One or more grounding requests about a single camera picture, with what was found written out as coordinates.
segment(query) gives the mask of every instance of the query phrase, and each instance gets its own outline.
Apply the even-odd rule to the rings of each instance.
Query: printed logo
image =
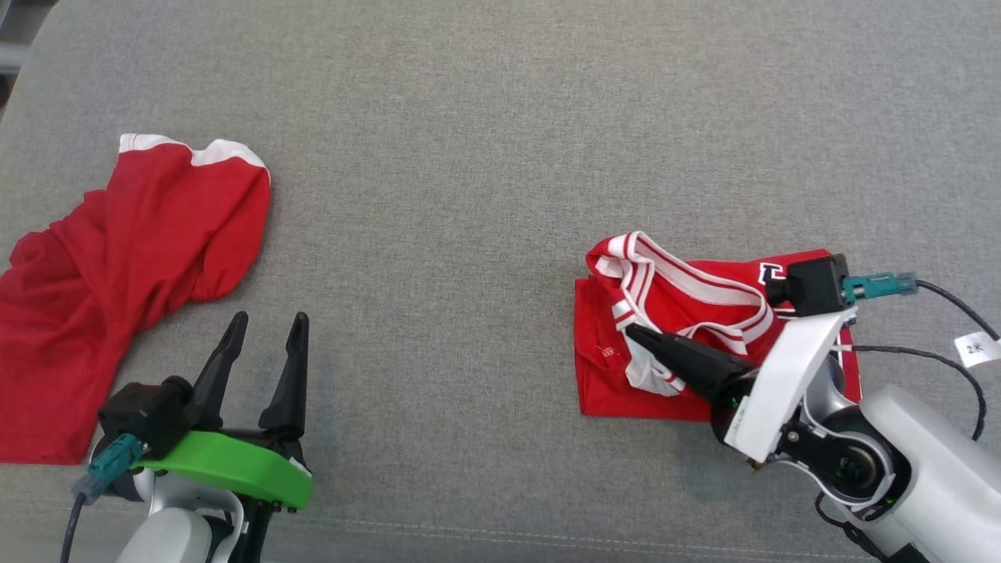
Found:
[[[764,286],[769,279],[785,279],[786,268],[782,264],[761,262],[761,272],[758,274],[758,283]]]

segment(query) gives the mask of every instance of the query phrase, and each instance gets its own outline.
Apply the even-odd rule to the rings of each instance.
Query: couch cushion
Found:
[[[222,414],[253,426],[310,315],[313,502],[273,521],[269,560],[864,557],[806,477],[752,474],[707,426],[582,417],[574,279],[643,229],[687,259],[823,246],[1001,319],[996,7],[504,4],[61,2],[0,122],[0,252],[103,187],[120,133],[264,160],[257,264],[141,335],[118,385],[193,378],[246,310]],[[856,337],[954,354],[973,330],[921,295],[865,304]],[[972,429],[956,374],[862,368]],[[81,470],[0,468],[0,534],[54,559]],[[141,514],[102,500],[74,552],[123,547]]]

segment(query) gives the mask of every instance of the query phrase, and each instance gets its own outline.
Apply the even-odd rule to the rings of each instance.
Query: teal connector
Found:
[[[913,296],[918,293],[916,282],[917,276],[913,271],[899,275],[886,271],[873,275],[845,277],[842,288],[845,290],[845,300],[848,303],[855,303],[883,296]]]
[[[108,485],[131,469],[144,453],[142,444],[135,436],[122,434],[90,462],[87,475],[73,484],[73,498],[82,494],[84,504],[94,504]]]

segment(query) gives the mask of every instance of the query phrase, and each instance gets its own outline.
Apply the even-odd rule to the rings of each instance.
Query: folded red garment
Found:
[[[574,315],[581,412],[599,417],[709,420],[709,405],[642,347],[633,323],[680,334],[761,365],[782,332],[788,304],[773,309],[765,283],[823,249],[751,261],[685,262],[640,231],[601,241],[588,253],[593,274],[577,280]],[[852,344],[847,327],[840,344]],[[838,353],[845,396],[862,398],[854,353]]]

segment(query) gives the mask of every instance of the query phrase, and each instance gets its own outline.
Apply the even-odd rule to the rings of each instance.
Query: red t-shirt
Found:
[[[0,462],[79,463],[133,336],[236,288],[269,199],[240,143],[122,135],[107,188],[21,238],[0,275]]]

